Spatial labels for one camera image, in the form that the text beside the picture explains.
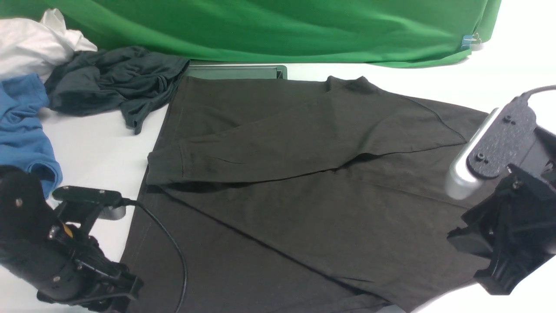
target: blue shirt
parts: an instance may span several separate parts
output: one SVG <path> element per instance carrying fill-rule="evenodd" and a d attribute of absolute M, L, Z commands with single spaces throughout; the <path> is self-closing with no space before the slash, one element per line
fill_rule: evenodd
<path fill-rule="evenodd" d="M 45 106 L 48 97 L 37 74 L 0 81 L 0 164 L 37 175 L 48 198 L 62 181 L 62 170 L 37 117 Z"/>

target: bolt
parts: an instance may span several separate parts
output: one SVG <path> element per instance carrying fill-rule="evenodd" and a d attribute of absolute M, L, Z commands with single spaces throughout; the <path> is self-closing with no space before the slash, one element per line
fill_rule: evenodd
<path fill-rule="evenodd" d="M 50 229 L 50 231 L 48 232 L 48 239 L 52 240 L 54 239 L 54 236 L 56 236 L 56 233 L 58 232 L 59 228 L 57 226 L 52 226 L 52 228 Z"/>
<path fill-rule="evenodd" d="M 519 189 L 519 187 L 521 187 L 523 185 L 523 182 L 519 179 L 517 179 L 516 181 L 514 181 L 514 183 L 512 184 L 512 188 L 514 190 Z"/>

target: cable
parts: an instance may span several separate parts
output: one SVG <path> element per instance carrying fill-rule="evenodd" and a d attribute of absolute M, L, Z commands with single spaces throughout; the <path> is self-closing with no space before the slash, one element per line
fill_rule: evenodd
<path fill-rule="evenodd" d="M 538 94 L 539 92 L 548 91 L 548 90 L 556 90 L 556 85 L 550 85 L 550 86 L 544 86 L 544 87 L 531 89 L 527 92 L 522 93 L 521 97 L 523 97 L 527 100 L 533 94 Z"/>
<path fill-rule="evenodd" d="M 178 256 L 180 257 L 181 266 L 183 268 L 183 285 L 181 287 L 180 302 L 178 302 L 176 310 L 175 310 L 175 313 L 178 313 L 182 304 L 183 304 L 183 301 L 185 300 L 185 291 L 187 289 L 187 264 L 185 262 L 185 258 L 183 256 L 183 253 L 180 250 L 179 245 L 177 244 L 174 237 L 170 234 L 170 232 L 166 229 L 166 227 L 164 227 L 162 222 L 160 222 L 160 220 L 158 220 L 158 218 L 154 214 L 152 214 L 152 212 L 149 211 L 141 202 L 136 201 L 136 200 L 131 200 L 131 199 L 128 199 L 128 198 L 122 198 L 121 204 L 123 206 L 136 206 L 136 207 L 140 207 L 141 209 L 143 209 L 143 211 L 145 211 L 145 213 L 147 213 L 147 215 L 150 218 L 152 218 L 152 220 L 155 222 L 155 224 L 157 224 L 160 227 L 160 229 L 164 232 L 164 234 L 166 234 L 166 236 L 168 236 L 168 239 L 170 239 L 174 248 L 176 249 L 176 252 L 177 252 Z"/>

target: green fabric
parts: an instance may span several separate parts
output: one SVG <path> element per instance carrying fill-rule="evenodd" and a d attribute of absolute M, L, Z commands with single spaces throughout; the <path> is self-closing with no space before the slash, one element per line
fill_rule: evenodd
<path fill-rule="evenodd" d="M 58 8 L 100 48 L 208 61 L 455 63 L 490 39 L 501 0 L 0 0 L 0 17 Z"/>

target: shirt sleeve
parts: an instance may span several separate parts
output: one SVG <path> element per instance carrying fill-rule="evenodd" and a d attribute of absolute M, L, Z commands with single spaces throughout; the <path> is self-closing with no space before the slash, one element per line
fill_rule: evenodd
<path fill-rule="evenodd" d="M 148 184 L 253 183 L 336 169 L 358 155 L 466 142 L 434 111 L 364 78 L 283 113 L 148 156 Z"/>

